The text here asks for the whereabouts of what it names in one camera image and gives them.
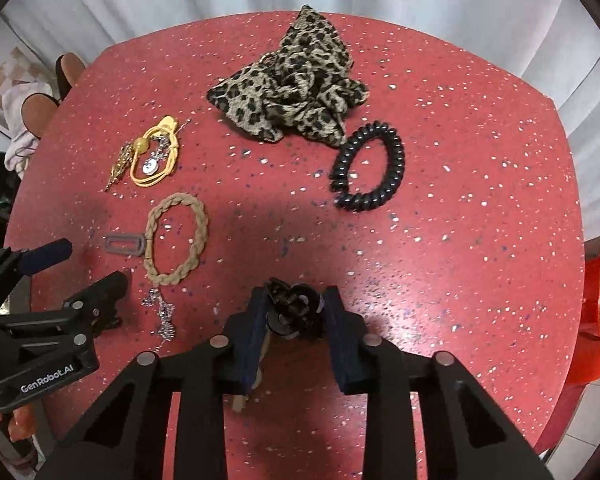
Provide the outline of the left human hand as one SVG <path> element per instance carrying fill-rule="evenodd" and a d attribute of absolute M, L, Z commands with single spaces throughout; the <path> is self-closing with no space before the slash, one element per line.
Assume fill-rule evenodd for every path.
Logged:
<path fill-rule="evenodd" d="M 0 423 L 3 421 L 4 415 L 0 413 Z M 38 424 L 34 414 L 34 406 L 28 404 L 21 408 L 16 408 L 11 415 L 8 416 L 7 432 L 9 439 L 12 442 L 17 442 L 32 437 Z"/>

